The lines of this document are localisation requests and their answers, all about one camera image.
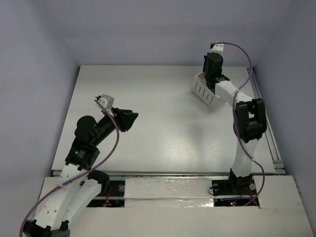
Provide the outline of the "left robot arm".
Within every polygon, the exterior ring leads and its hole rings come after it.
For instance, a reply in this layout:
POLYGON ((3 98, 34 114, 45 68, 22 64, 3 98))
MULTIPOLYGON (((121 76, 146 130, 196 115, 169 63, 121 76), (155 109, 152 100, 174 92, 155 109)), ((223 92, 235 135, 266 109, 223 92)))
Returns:
POLYGON ((97 195, 110 188, 110 177, 95 165, 98 145, 113 131, 127 132, 138 114, 132 110, 111 108, 102 110, 103 118, 96 121, 83 116, 77 121, 75 139, 65 159, 56 187, 43 196, 43 203, 33 219, 23 220, 21 237, 68 237, 74 222, 97 195))

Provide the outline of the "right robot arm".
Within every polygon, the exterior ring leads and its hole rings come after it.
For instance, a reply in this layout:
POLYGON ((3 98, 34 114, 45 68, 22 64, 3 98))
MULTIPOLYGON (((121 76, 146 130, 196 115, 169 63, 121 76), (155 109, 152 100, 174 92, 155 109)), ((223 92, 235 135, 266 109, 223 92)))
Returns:
POLYGON ((247 96, 222 74, 223 57, 217 52, 204 56, 206 86, 232 108, 233 130, 237 137, 235 161, 228 179, 214 180, 214 196, 241 195, 253 183, 252 162, 259 140, 267 130, 265 102, 247 96))

